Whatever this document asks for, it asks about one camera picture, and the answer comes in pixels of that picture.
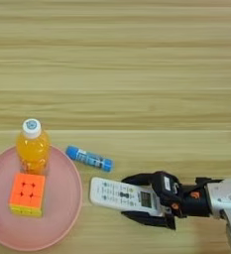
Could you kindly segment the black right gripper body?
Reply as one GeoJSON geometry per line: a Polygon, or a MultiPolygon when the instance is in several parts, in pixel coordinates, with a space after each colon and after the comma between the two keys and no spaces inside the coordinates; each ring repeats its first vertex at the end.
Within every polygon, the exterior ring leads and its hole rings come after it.
{"type": "Polygon", "coordinates": [[[179,218],[209,217],[212,212],[206,187],[214,183],[219,183],[219,180],[196,178],[194,185],[179,185],[178,200],[173,200],[171,204],[173,214],[179,218]]]}

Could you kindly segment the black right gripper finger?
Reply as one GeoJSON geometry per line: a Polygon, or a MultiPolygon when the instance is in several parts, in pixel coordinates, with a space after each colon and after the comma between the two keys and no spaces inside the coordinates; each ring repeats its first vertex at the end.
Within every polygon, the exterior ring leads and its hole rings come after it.
{"type": "Polygon", "coordinates": [[[123,183],[133,186],[152,186],[154,182],[153,174],[137,174],[122,180],[123,183]]]}
{"type": "Polygon", "coordinates": [[[165,216],[152,216],[143,211],[122,211],[122,214],[143,225],[164,227],[175,230],[174,217],[170,214],[166,214],[165,216]]]}

